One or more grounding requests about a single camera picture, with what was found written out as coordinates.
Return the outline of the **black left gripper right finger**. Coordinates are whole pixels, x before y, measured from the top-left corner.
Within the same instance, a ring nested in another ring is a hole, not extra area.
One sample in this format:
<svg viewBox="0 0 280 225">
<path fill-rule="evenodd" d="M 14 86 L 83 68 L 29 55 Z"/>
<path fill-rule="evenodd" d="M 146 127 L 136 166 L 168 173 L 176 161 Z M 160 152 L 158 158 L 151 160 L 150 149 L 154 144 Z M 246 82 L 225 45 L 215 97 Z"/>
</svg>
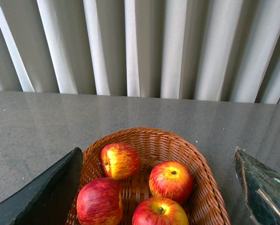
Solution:
<svg viewBox="0 0 280 225">
<path fill-rule="evenodd" d="M 280 225 L 280 173 L 236 147 L 236 176 L 256 225 Z"/>
</svg>

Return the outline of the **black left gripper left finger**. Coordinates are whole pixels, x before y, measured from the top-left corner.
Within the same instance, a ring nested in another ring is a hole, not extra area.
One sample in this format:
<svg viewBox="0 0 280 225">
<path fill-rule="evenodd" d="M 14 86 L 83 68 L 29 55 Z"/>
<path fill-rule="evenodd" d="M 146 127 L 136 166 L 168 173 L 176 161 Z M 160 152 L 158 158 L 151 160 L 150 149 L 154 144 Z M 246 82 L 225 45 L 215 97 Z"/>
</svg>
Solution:
<svg viewBox="0 0 280 225">
<path fill-rule="evenodd" d="M 0 203 L 0 225 L 63 225 L 79 187 L 78 147 Z"/>
</svg>

